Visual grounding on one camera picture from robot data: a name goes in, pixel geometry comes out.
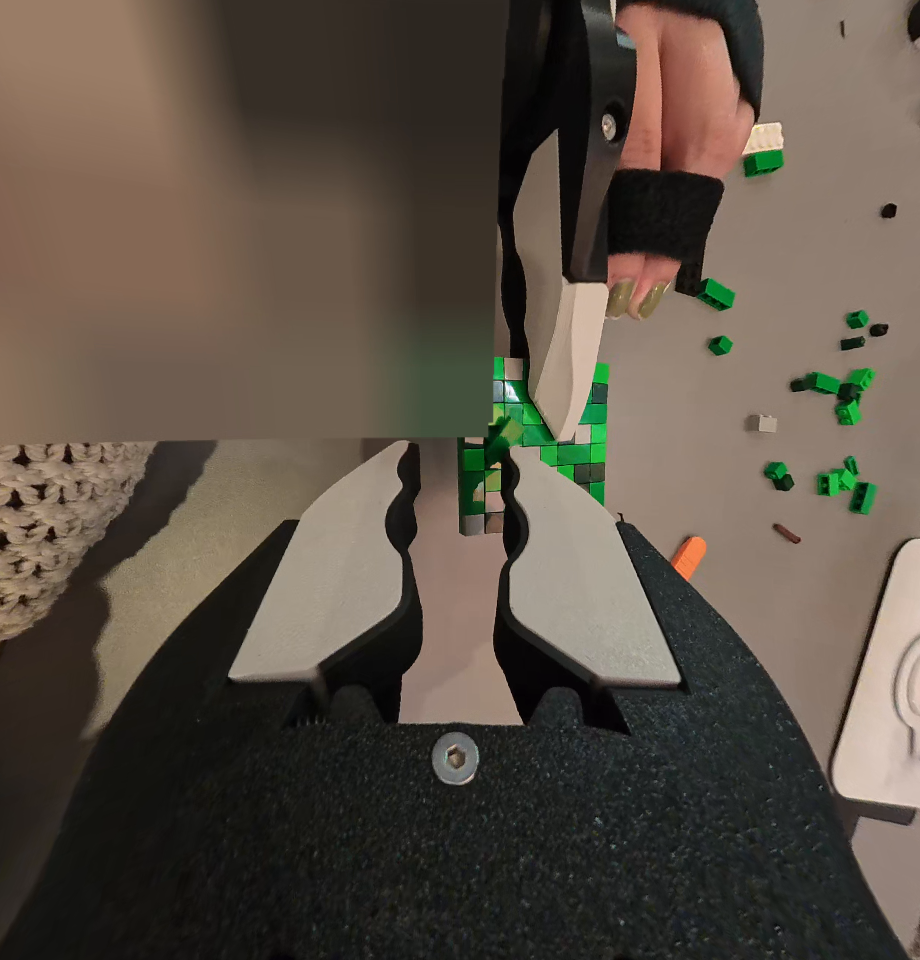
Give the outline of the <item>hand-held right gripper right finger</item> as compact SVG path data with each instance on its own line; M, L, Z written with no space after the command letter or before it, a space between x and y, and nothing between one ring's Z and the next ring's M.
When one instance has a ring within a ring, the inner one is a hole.
M682 673L618 522L524 447L503 464L494 653L524 724L568 690L588 724L622 724L613 694L680 690Z

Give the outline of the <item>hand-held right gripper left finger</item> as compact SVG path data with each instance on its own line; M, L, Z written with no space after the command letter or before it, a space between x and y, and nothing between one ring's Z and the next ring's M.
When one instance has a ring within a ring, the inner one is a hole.
M367 690L399 720L418 658L422 609L409 549L418 532L418 445L398 440L331 486L300 517L227 678L301 683L323 707Z

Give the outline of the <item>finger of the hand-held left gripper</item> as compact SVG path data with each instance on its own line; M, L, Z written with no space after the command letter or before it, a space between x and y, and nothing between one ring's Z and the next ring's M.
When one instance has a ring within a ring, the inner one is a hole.
M534 151L499 232L499 315L510 355L524 360L529 399L554 439L567 441L592 386L608 288L563 273L559 139L553 131Z

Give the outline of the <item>green mosaic lego build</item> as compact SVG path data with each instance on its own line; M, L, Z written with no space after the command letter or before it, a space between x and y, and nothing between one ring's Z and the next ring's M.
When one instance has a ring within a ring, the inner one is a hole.
M506 420L522 427L517 443L566 479L605 501L610 365L598 362L579 425L571 438L556 440L527 391L527 362L496 356L492 374L492 421L496 432ZM501 462L486 457L488 438L457 439L458 530L463 536L503 531Z

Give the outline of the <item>scattered green lego bricks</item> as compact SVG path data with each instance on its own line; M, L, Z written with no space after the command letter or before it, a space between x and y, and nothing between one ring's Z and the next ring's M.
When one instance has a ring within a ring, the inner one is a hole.
M695 297L716 310L726 310L733 306L734 292L714 279L700 281ZM881 339L890 331L885 322L871 322L868 311L857 309L845 315L849 330L858 335L847 337L839 342L843 353L863 348L871 339ZM869 366L853 369L846 376L837 378L820 370L814 370L789 381L791 393L814 393L828 397L833 403L833 414L839 426L858 426L862 421L861 403L864 394L871 389L877 372ZM785 462L768 462L763 470L765 478L778 492L788 493L795 486L795 480ZM859 516L868 516L874 509L878 487L869 481L863 481L855 457L844 458L842 466L822 471L816 477L816 493L820 497L835 498L842 494L850 495L849 510Z

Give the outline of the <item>white and green lego brick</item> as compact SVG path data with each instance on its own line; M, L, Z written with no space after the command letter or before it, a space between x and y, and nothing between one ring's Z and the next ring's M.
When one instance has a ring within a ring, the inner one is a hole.
M755 124L743 150L744 176L748 179L777 172L784 166L784 134L780 122Z

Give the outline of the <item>person's left hand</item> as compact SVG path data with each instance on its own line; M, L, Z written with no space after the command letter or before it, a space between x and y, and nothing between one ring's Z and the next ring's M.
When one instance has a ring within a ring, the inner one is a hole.
M607 316L649 317L682 264L702 263L760 114L764 37L754 1L624 1L634 107L609 191Z

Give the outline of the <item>cream knitted cloth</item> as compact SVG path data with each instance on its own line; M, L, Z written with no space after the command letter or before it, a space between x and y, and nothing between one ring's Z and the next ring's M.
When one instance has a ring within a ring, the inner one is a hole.
M153 441L0 444L0 646L43 618L143 479Z

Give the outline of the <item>white plastic tray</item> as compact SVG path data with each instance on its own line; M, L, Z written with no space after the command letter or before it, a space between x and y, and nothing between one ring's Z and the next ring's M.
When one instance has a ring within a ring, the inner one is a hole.
M920 538L891 566L831 775L866 817L908 824L920 811Z

